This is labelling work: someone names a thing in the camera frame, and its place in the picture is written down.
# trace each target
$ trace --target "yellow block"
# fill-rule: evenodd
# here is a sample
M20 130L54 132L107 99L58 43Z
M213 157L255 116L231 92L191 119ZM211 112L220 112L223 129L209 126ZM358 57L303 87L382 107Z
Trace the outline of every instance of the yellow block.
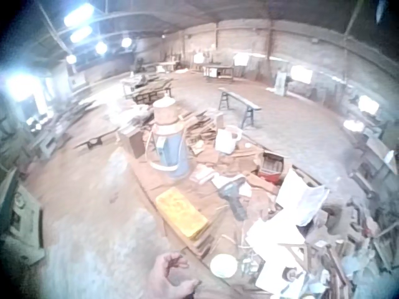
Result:
M196 210L175 187L160 194L156 206L187 238L194 239L208 224L207 218Z

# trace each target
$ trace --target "hand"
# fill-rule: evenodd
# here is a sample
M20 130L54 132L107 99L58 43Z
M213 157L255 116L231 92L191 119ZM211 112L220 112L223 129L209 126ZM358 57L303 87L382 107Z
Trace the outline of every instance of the hand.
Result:
M194 292L199 280L186 280L177 287L168 280L170 268L188 268L188 262L179 253L159 255L147 281L146 299L184 299Z

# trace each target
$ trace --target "wooden workbench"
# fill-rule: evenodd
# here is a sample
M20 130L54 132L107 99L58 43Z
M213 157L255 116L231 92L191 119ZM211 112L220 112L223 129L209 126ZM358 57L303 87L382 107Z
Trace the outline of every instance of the wooden workbench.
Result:
M184 117L185 121L188 121L194 113L188 113L182 110L180 111L180 115ZM150 127L143 129L144 143L150 134L149 130ZM203 130L202 127L189 130L187 135L195 135L195 132L201 130ZM223 156L214 149L213 143L214 140L205 140L204 151L198 156L190 156L191 170L194 170L196 164L202 163L211 166L219 174L234 176L243 171L254 170L254 166L256 168L254 159L266 150L261 145L250 140L247 136L243 136L233 154L231 156ZM239 222L234 218L228 203L218 196L217 189L211 181L201 186L189 180L189 176L180 181L174 181L165 173L153 169L146 161L144 155L138 159L135 159L127 151L125 155L134 175L137 177L140 187L146 195L147 201L144 202L144 205L154 215L158 226L163 232L170 230L181 241L180 250L189 250L190 253L194 254L197 259L208 268L212 258L218 254L230 254L235 256L237 260L240 260L251 250L243 241L246 232L260 218L261 211L265 209L265 197L269 197L275 201L275 195L263 189L252 188L251 198L241 196L240 201L247 211L248 219L244 222ZM149 153L148 156L150 159L155 159L155 153ZM313 185L320 184L303 171L299 171L299 175L304 177L305 180L310 181ZM223 213L221 219L217 221L218 225L215 225L216 228L211 229L214 242L212 243L209 254L203 259L194 246L195 240L190 240L185 237L180 230L156 208L156 198L171 187L176 187L208 220L214 219L215 216L221 212ZM237 292L242 289L259 291L259 289L255 287L254 281L252 280L250 282L250 278L251 277L248 275L242 276L242 271L239 268L232 278L222 281L234 289L237 288Z
M204 77L207 80L227 79L234 80L234 67L232 65L208 64L203 65Z

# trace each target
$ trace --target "white container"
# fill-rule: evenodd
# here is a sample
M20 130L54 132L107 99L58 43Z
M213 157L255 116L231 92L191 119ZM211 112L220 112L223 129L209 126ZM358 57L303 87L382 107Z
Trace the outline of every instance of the white container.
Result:
M158 125L171 125L179 120L176 100L168 94L155 101L153 107L155 123Z
M241 140L243 131L236 126L227 126L226 129L218 129L216 135L215 150L225 154L231 154L236 148L236 143Z

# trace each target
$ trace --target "wood scrap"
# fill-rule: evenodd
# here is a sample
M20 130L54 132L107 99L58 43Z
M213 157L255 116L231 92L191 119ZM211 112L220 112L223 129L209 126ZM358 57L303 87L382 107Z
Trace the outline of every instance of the wood scrap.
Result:
M350 281L347 278L347 276L345 275L345 272L344 272L344 270L343 270L343 268L341 266L341 262L340 262L340 260L338 258L338 255L335 252L335 250L331 247L331 245L327 246L327 253L328 253L328 255L329 255L330 259L331 259L333 267L337 271L337 275L338 275L339 279L341 280L342 285L350 286L351 285Z
M250 173L248 171L244 171L243 175L247 179L248 184L250 184L252 187L261 188L274 195L278 194L279 188L275 186L273 183L267 182L261 179L259 176L256 176L255 174Z

